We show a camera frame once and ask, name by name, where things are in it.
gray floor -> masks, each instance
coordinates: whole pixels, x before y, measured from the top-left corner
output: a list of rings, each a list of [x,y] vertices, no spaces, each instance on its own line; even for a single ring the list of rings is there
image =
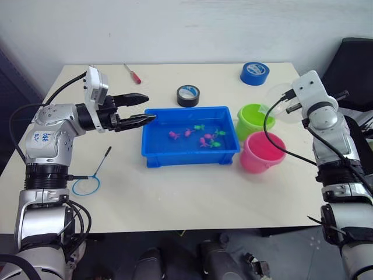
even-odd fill
[[[74,279],[87,279],[100,274],[114,275],[114,279],[131,278],[136,260],[150,247],[163,253],[168,280],[200,280],[201,267],[197,245],[223,236],[227,251],[246,273],[252,276],[242,256],[250,252],[270,265],[273,279],[345,279],[339,250],[326,243],[320,227],[300,229],[261,237],[258,230],[190,230],[183,237],[175,232],[110,233],[91,236],[87,251],[79,263]],[[13,250],[13,237],[0,235],[0,253]]]

blue tape roll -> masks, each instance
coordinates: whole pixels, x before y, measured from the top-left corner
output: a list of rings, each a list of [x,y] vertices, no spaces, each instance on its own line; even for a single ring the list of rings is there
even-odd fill
[[[269,68],[260,62],[247,62],[242,68],[241,80],[247,85],[260,86],[264,84],[269,74]]]

